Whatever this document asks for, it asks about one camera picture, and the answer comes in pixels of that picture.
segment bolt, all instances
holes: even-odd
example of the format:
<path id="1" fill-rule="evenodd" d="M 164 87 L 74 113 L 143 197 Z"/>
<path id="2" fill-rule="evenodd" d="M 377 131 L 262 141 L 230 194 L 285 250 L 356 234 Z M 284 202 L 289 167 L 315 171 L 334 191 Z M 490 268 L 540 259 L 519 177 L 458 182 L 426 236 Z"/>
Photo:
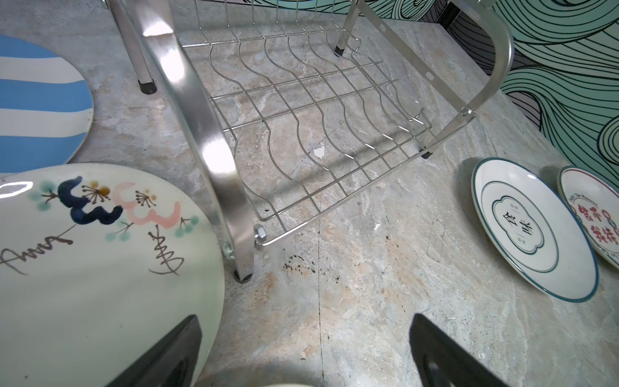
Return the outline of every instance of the bolt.
<path id="1" fill-rule="evenodd" d="M 223 256 L 226 259 L 230 259 L 230 260 L 234 259 L 234 249 L 228 242 L 225 242 L 223 244 Z"/>
<path id="2" fill-rule="evenodd" d="M 267 241 L 267 230 L 261 224 L 254 226 L 254 238 L 256 243 L 264 243 Z"/>

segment patterned wall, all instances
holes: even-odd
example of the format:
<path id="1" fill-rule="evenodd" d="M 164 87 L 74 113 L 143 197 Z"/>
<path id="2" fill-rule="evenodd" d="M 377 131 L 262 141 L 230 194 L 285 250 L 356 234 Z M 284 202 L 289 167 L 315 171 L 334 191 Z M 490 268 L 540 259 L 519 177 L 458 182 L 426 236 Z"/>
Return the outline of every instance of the patterned wall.
<path id="1" fill-rule="evenodd" d="M 386 19 L 436 22 L 448 0 L 368 4 Z M 350 1 L 280 0 L 279 6 L 345 14 Z M 510 25 L 516 43 L 503 92 L 573 164 L 619 188 L 619 0 L 497 0 L 493 8 Z M 459 14 L 448 32 L 491 72 L 494 47 L 475 22 Z"/>

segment rack leg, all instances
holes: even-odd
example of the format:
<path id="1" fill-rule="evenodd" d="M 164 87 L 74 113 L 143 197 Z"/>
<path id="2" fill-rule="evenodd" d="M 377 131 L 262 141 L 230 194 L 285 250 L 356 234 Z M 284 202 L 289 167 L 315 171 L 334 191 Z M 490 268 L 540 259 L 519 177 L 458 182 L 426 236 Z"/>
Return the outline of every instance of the rack leg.
<path id="1" fill-rule="evenodd" d="M 140 43 L 137 41 L 137 36 L 124 8 L 118 2 L 119 0 L 107 0 L 108 7 L 112 13 L 112 17 L 116 22 L 120 36 L 123 39 L 124 47 L 127 49 L 129 59 L 133 65 L 133 69 L 137 74 L 137 83 L 140 85 L 140 90 L 144 94 L 153 94 L 157 91 L 157 86 L 150 76 L 150 71 L 146 66 L 146 60 Z"/>
<path id="2" fill-rule="evenodd" d="M 345 31 L 342 31 L 340 39 L 337 41 L 337 46 L 335 46 L 335 55 L 342 56 L 344 54 L 346 44 L 348 43 L 352 29 L 355 27 L 357 17 L 359 17 L 359 8 L 357 7 L 357 0 L 353 0 L 350 2 L 350 9 L 348 10 L 348 15 L 346 15 L 346 20 L 344 21 Z"/>

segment black chinese character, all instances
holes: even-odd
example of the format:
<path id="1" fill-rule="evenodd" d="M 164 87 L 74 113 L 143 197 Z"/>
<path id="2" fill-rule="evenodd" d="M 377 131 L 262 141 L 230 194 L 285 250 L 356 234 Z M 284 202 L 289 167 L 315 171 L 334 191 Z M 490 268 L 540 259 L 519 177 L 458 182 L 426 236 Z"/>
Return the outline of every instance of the black chinese character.
<path id="1" fill-rule="evenodd" d="M 513 215 L 509 214 L 509 211 L 505 213 L 505 215 L 503 216 L 505 219 L 507 219 L 507 221 L 511 224 L 513 224 L 514 226 L 517 226 L 518 224 L 516 224 L 516 217 Z"/>
<path id="2" fill-rule="evenodd" d="M 526 232 L 527 234 L 532 235 L 531 230 L 533 230 L 533 227 L 531 227 L 531 223 L 525 223 L 523 220 L 521 220 L 520 224 L 522 225 L 523 232 Z"/>

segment dish rack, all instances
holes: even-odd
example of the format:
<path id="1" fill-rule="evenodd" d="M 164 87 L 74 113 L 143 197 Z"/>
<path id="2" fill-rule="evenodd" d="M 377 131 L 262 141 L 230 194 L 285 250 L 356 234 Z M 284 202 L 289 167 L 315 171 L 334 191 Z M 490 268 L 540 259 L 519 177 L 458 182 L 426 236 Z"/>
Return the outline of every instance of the dish rack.
<path id="1" fill-rule="evenodd" d="M 313 12 L 302 12 L 298 0 L 292 11 L 279 2 L 265 8 L 257 0 L 251 7 L 224 0 L 219 17 L 217 10 L 210 16 L 225 17 L 225 26 L 210 29 L 202 28 L 204 3 L 194 0 L 198 39 L 184 45 L 168 0 L 102 1 L 141 90 L 157 90 L 142 50 L 163 83 L 218 209 L 223 252 L 235 260 L 239 282 L 253 275 L 254 249 L 299 231 L 411 160 L 428 158 L 499 89 L 514 52 L 492 0 L 452 0 L 496 51 L 489 81 L 466 103 L 366 0 L 350 2 L 341 26 L 335 1 L 329 15 L 317 12 L 317 2 Z M 246 21 L 231 22 L 233 14 Z M 456 109 L 444 128 L 433 128 L 423 108 L 398 94 L 383 62 L 363 53 L 352 33 L 360 14 Z"/>

